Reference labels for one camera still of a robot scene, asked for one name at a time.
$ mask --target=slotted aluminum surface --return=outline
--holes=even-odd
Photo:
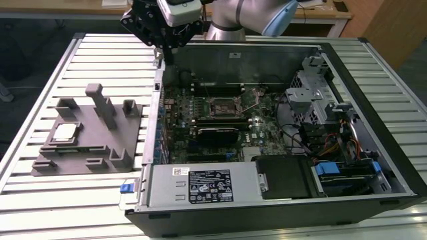
[[[426,180],[426,107],[370,45],[343,38],[249,37],[247,40],[331,43]],[[131,34],[87,34],[84,39],[72,41],[2,161],[2,240],[148,239],[124,217],[123,209],[134,206],[136,196],[120,195],[119,186],[140,176],[155,77],[154,59],[152,48]],[[84,97],[88,83],[103,84],[103,93],[114,104],[135,99],[144,105],[135,171],[32,177],[32,163],[58,115],[52,107],[59,97],[75,97],[79,104],[91,104],[92,100]],[[426,222],[427,205],[419,204],[385,212],[358,224],[227,233],[188,239],[426,239]]]

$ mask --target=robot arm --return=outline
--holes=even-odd
[[[295,15],[297,0],[134,0],[120,20],[126,29],[174,64],[174,49],[203,29],[202,6],[214,4],[211,40],[245,40],[243,27],[279,36]]]

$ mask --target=sticker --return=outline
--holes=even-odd
[[[184,176],[188,175],[190,167],[174,167],[172,176]]]
[[[78,153],[79,150],[76,150],[76,149],[64,149],[64,150],[56,150],[56,152],[59,152],[62,154],[67,154],[67,153]]]
[[[229,55],[229,57],[230,57],[231,59],[239,59],[241,56],[242,56],[242,53],[241,53],[241,52],[231,52],[230,55]]]
[[[191,171],[188,174],[188,201],[191,204],[234,202],[230,170]]]

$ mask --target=power supply label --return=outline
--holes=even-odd
[[[188,201],[191,204],[234,201],[233,176],[229,169],[188,172]]]

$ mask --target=wooden cabinet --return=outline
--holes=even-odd
[[[397,70],[427,36],[427,0],[345,0],[342,37],[365,37]]]

